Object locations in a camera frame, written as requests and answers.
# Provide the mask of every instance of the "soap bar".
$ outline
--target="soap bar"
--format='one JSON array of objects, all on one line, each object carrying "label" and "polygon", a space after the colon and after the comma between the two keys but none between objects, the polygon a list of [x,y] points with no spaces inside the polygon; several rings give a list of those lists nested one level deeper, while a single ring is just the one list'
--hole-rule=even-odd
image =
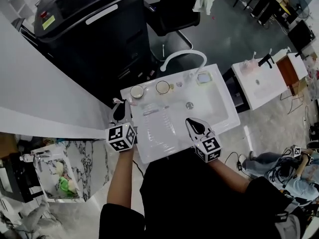
[{"label": "soap bar", "polygon": [[197,79],[199,83],[206,83],[211,81],[211,77],[207,73],[199,74]]}]

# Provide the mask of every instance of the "trash bin lid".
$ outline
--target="trash bin lid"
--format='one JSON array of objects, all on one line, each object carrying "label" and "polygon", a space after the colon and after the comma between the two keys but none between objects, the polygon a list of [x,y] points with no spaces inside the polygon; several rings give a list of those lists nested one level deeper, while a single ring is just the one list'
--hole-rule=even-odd
[{"label": "trash bin lid", "polygon": [[52,37],[57,33],[57,28],[60,33],[114,1],[116,0],[41,0],[35,15],[34,33],[36,37]]}]

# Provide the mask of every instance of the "dark clothing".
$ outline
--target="dark clothing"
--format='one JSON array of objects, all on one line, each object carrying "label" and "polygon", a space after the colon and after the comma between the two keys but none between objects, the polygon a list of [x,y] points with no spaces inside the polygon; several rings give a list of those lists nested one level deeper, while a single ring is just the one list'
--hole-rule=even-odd
[{"label": "dark clothing", "polygon": [[265,178],[250,182],[245,194],[234,192],[189,149],[152,162],[140,192],[145,218],[106,204],[99,239],[114,233],[275,239],[275,214],[291,202]]},{"label": "dark clothing", "polygon": [[259,20],[261,21],[261,23],[264,25],[268,19],[270,19],[271,15],[274,14],[277,10],[278,10],[278,2],[276,0],[260,0],[252,14],[255,17],[258,17],[258,15],[261,13],[261,11],[267,6],[267,4],[269,4],[269,6],[266,8],[266,10],[264,11],[264,13],[260,16]]}]

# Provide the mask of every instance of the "person sitting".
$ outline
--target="person sitting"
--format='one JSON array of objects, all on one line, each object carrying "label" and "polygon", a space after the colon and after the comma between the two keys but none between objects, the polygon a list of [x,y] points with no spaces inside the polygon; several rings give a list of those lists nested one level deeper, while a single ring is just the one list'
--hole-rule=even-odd
[{"label": "person sitting", "polygon": [[319,154],[311,149],[301,149],[303,155],[311,156],[314,160],[296,175],[301,166],[300,161],[292,157],[267,152],[259,156],[250,152],[250,157],[243,154],[239,161],[243,169],[255,177],[265,177],[277,189],[287,190],[293,197],[308,201],[319,196]]}]

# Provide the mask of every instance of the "bottle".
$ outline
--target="bottle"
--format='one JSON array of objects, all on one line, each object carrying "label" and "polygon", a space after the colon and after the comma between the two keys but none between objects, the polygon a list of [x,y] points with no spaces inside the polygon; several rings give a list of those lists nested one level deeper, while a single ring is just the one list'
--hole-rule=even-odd
[{"label": "bottle", "polygon": [[33,162],[34,154],[24,154],[19,157],[21,161],[24,161],[26,163]]}]

